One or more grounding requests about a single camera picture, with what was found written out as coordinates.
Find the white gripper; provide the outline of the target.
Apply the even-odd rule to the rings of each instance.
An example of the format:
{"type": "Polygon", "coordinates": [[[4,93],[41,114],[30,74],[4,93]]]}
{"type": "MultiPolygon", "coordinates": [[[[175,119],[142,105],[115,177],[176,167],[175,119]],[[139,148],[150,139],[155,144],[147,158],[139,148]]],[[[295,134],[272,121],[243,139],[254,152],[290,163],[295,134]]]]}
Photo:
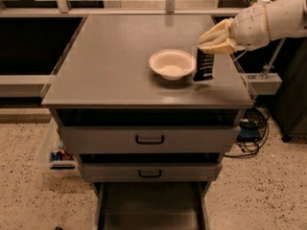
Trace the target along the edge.
{"type": "Polygon", "coordinates": [[[253,51],[270,43],[266,8],[253,5],[241,10],[235,17],[216,24],[199,38],[199,49],[205,54],[233,54],[253,51]]]}

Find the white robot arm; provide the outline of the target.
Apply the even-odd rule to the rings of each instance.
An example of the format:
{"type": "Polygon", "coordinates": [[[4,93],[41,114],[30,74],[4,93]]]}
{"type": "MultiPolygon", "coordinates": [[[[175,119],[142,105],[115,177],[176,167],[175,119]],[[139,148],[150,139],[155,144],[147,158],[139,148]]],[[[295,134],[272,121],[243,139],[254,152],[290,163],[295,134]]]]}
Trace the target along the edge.
{"type": "Polygon", "coordinates": [[[206,54],[233,54],[266,47],[281,38],[307,36],[306,0],[258,0],[200,36],[206,54]]]}

